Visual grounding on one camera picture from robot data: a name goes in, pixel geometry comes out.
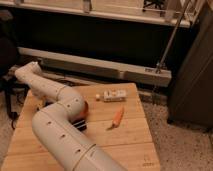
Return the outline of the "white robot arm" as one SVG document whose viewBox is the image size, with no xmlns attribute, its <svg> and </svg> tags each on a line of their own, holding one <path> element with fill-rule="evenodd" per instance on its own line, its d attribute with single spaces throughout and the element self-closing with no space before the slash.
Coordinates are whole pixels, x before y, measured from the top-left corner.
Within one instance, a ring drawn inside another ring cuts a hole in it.
<svg viewBox="0 0 213 171">
<path fill-rule="evenodd" d="M 78 91 L 44 78 L 37 62 L 20 67 L 15 76 L 35 96 L 52 101 L 33 116 L 32 130 L 65 171 L 126 171 L 71 124 L 85 109 L 85 100 Z"/>
</svg>

